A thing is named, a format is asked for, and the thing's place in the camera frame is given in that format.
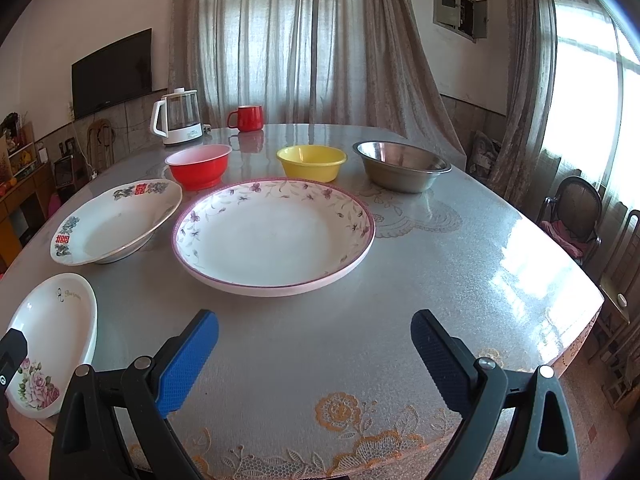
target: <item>electrical box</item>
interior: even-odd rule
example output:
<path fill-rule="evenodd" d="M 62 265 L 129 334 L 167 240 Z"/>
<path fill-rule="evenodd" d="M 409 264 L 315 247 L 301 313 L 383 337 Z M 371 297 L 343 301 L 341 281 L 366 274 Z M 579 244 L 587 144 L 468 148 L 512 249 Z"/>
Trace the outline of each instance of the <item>electrical box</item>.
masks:
<path fill-rule="evenodd" d="M 475 41 L 487 36 L 487 0 L 433 0 L 433 23 Z"/>

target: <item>round white plate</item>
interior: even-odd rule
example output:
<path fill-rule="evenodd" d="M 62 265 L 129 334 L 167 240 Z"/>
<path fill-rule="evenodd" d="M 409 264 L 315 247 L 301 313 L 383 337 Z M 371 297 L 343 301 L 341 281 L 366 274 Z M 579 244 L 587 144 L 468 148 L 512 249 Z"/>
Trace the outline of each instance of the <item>round white plate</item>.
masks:
<path fill-rule="evenodd" d="M 181 201 L 182 188 L 171 180 L 114 187 L 65 218 L 51 239 L 51 257 L 66 266 L 120 260 L 142 247 Z"/>
<path fill-rule="evenodd" d="M 318 182 L 233 184 L 198 200 L 175 224 L 174 253 L 198 280 L 244 296 L 292 296 L 353 270 L 373 243 L 367 207 Z"/>
<path fill-rule="evenodd" d="M 53 276 L 29 293 L 8 327 L 28 346 L 6 391 L 18 412 L 47 418 L 60 411 L 74 370 L 94 358 L 97 322 L 94 291 L 78 274 Z"/>

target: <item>floor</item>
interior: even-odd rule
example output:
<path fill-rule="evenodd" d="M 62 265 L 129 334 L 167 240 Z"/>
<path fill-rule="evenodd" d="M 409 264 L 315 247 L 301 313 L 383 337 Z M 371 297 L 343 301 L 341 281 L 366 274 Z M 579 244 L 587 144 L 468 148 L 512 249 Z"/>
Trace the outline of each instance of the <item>floor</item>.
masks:
<path fill-rule="evenodd" d="M 594 350 L 589 337 L 560 379 L 578 441 L 582 480 L 604 480 L 629 443 L 626 422 L 609 407 L 600 389 L 606 377 L 604 365 L 599 360 L 587 363 Z M 52 437 L 11 408 L 9 415 L 20 434 L 20 445 L 12 452 L 14 463 L 26 480 L 46 480 Z"/>

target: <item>silver tablecloth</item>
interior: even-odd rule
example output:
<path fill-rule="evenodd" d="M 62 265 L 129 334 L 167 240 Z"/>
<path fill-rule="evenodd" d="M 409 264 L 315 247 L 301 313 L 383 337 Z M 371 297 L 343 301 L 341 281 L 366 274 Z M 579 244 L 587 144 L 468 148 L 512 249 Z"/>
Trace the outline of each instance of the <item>silver tablecloth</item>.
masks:
<path fill-rule="evenodd" d="M 49 257 L 60 222 L 111 187 L 170 178 L 153 148 L 113 166 L 66 203 L 0 282 L 0 324 L 44 279 L 78 272 L 98 301 L 97 370 L 153 355 L 201 308 L 216 312 L 220 340 L 183 408 L 170 415 L 206 478 L 339 476 L 422 479 L 459 422 L 428 375 L 409 325 L 430 308 L 476 355 L 515 370 L 554 361 L 602 304 L 569 256 L 513 207 L 453 168 L 422 195 L 372 185 L 351 145 L 401 140 L 378 128 L 267 125 L 214 130 L 196 141 L 231 142 L 225 183 L 283 175 L 277 149 L 328 144 L 349 160 L 335 185 L 361 197 L 376 220 L 369 255 L 325 288 L 289 298 L 246 298 L 193 279 L 174 258 L 179 214 L 131 256 L 69 269 Z M 180 210 L 194 193 L 185 193 Z M 145 462 L 119 413 L 135 462 Z"/>

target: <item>television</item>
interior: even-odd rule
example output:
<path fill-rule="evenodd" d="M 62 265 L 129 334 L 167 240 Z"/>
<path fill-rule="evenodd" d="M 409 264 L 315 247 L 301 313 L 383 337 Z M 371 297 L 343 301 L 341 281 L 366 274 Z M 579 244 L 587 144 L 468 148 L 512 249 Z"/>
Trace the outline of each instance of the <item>television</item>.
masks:
<path fill-rule="evenodd" d="M 151 29 L 73 63 L 71 88 L 76 119 L 151 93 Z"/>

